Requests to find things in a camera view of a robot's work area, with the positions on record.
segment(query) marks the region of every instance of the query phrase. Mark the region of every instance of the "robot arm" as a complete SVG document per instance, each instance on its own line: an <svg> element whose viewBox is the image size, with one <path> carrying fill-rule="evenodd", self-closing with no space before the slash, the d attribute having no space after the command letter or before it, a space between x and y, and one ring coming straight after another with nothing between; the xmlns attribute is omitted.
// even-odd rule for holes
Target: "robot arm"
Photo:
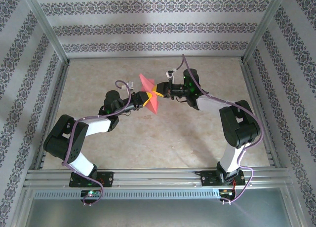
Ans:
<svg viewBox="0 0 316 227"><path fill-rule="evenodd" d="M199 83L199 77L195 69L191 69L192 75ZM220 115L223 132L228 145L222 159L217 163L217 179L222 184L227 184L239 175L238 157L243 149L254 142L260 135L258 123L252 116L235 106L227 106L202 94L192 80L188 70L183 72L183 84L174 84L174 71L168 71L168 82L162 82L154 87L153 91L164 98L185 97L190 107L196 110L213 112L214 116ZM245 100L236 102L252 112Z"/></svg>
<svg viewBox="0 0 316 227"><path fill-rule="evenodd" d="M95 179L97 175L96 165L92 164L81 153L84 139L87 136L95 133L112 131L119 122L119 115L127 113L129 111L139 110L148 103L151 97L152 94L148 92L134 92L131 94L130 103L122 112L110 117L79 122L76 126L74 141L67 163L76 171L82 173L85 176ZM117 91L109 91L106 94L104 105L100 108L99 115L107 115L120 111L123 107L126 106L127 102L128 98L122 100L119 97L119 93ZM76 118L73 118L66 114L62 115L58 119L51 132L48 134L44 142L44 150L54 157L65 160L70 142L69 136L76 121Z"/></svg>

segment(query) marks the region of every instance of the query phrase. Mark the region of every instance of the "gray metal panel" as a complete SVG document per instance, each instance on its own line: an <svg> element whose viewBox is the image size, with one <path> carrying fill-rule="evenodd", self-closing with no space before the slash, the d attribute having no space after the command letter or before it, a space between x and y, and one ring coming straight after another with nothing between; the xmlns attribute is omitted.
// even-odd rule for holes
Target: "gray metal panel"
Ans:
<svg viewBox="0 0 316 227"><path fill-rule="evenodd" d="M248 190L238 202L218 200L102 200L84 207L78 200L34 200L29 227L287 227L279 189Z"/></svg>
<svg viewBox="0 0 316 227"><path fill-rule="evenodd" d="M37 190L36 200L78 200L80 190ZM162 199L210 199L219 198L218 189L171 189L171 190L104 190L102 199L107 200L162 200Z"/></svg>

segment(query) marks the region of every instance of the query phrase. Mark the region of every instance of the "enclosure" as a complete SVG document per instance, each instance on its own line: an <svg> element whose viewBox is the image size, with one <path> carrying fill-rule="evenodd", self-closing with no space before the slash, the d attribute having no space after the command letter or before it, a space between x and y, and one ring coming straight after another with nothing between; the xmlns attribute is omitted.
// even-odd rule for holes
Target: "enclosure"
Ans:
<svg viewBox="0 0 316 227"><path fill-rule="evenodd" d="M316 226L316 0L0 5L0 226ZM135 92L140 74L167 81L182 54L205 91L248 101L262 122L263 142L241 162L254 169L251 185L222 206L219 189L195 175L224 154L219 115L158 98L157 114L132 111L86 137L82 153L114 177L103 200L83 208L71 171L43 150L56 121L98 114L110 90L127 98L116 80Z"/></svg>

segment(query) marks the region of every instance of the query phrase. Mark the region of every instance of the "robotic arm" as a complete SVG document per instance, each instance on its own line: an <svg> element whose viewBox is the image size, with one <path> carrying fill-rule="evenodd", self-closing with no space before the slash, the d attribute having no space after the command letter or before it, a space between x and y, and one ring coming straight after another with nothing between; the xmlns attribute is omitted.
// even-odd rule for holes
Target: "robotic arm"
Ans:
<svg viewBox="0 0 316 227"><path fill-rule="evenodd" d="M67 163L77 172L96 179L97 166L87 160L81 153L85 137L99 132L112 131L119 122L119 115L129 111L139 110L149 102L151 97L152 94L148 92L133 92L131 94L130 103L127 105L128 98L122 100L117 91L109 91L106 94L104 105L100 108L99 115L113 114L127 105L126 108L120 113L110 117L79 122L76 126L74 141ZM44 150L54 157L65 160L69 147L69 136L77 120L78 119L69 115L62 115L47 136L44 142Z"/></svg>
<svg viewBox="0 0 316 227"><path fill-rule="evenodd" d="M219 112L224 136L228 142L222 159L217 163L216 172L200 172L202 185L229 185L233 180L240 180L240 184L245 184L239 162L243 152L246 150L245 148L260 135L258 122L243 110L243 108L245 108L248 112L252 113L249 104L245 100L241 100L235 104L229 102L230 106L228 106L228 104L219 103L216 100L210 99L205 95L205 92L202 93L202 89L199 88L199 77L195 69L190 69L191 73L188 69L184 70L183 84L174 84L173 73L175 71L176 70L168 71L166 74L169 80L157 84L153 88L153 92L164 98L171 98L172 100L174 100L174 97L185 97L186 100L184 102L187 102L190 107L196 110L216 112L216 115L218 115ZM106 94L104 105L99 110L99 116L109 115L108 117L98 118L97 116L96 119L93 120L80 120L80 122L76 122L78 119L69 115L62 115L47 136L44 142L44 150L55 157L65 160L67 159L67 152L69 152L68 149L71 148L66 164L70 166L71 169L74 169L75 172L96 182L95 180L101 172L98 173L97 166L88 161L81 153L85 137L98 132L112 131L119 122L119 115L129 111L139 110L149 102L151 97L151 93L140 91L131 93L130 99L127 98L123 100L117 91L109 91ZM77 123L77 126L74 130L73 127L75 123ZM73 143L70 147L69 136L72 130L74 130L74 134L72 134Z"/></svg>
<svg viewBox="0 0 316 227"><path fill-rule="evenodd" d="M196 82L199 83L197 71L191 69L191 72ZM196 110L216 111L217 115L219 112L228 145L224 156L217 163L216 174L221 184L230 183L234 177L240 175L240 168L237 162L240 153L260 135L258 123L243 110L235 106L228 107L202 94L190 76L188 69L183 72L183 84L173 83L173 73L174 71L166 72L169 81L159 83L154 87L153 91L159 96L171 98L172 100L174 100L174 97L185 97L188 105ZM245 100L238 101L236 104L252 112Z"/></svg>

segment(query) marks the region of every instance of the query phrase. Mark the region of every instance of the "white wall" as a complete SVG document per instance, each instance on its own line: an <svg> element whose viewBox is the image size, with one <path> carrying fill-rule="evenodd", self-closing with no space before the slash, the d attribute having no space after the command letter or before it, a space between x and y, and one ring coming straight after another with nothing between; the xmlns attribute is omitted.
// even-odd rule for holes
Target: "white wall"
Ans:
<svg viewBox="0 0 316 227"><path fill-rule="evenodd" d="M280 163L316 226L316 0L283 0L248 66Z"/></svg>
<svg viewBox="0 0 316 227"><path fill-rule="evenodd" d="M78 57L242 56L271 0L38 0Z"/></svg>
<svg viewBox="0 0 316 227"><path fill-rule="evenodd" d="M61 61L24 0L0 0L0 227L39 150Z"/></svg>

